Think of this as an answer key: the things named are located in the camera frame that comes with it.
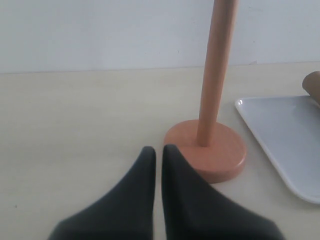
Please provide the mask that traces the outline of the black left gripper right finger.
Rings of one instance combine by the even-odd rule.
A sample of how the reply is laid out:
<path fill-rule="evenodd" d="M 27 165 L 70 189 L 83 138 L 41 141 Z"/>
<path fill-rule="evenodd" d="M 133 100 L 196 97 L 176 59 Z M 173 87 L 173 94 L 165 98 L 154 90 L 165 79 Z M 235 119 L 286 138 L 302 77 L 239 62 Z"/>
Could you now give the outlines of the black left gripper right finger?
<path fill-rule="evenodd" d="M 161 193 L 168 240 L 283 240 L 277 225 L 211 187 L 179 149 L 162 152 Z"/>

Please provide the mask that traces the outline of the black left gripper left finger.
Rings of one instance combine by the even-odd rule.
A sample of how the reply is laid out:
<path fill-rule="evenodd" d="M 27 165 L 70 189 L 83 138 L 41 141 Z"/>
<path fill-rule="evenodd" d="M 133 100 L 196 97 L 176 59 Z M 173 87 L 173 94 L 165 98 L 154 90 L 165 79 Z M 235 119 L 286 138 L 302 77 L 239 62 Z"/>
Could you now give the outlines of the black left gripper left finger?
<path fill-rule="evenodd" d="M 156 152 L 142 148 L 127 174 L 107 194 L 60 221 L 50 240 L 152 240 Z"/>

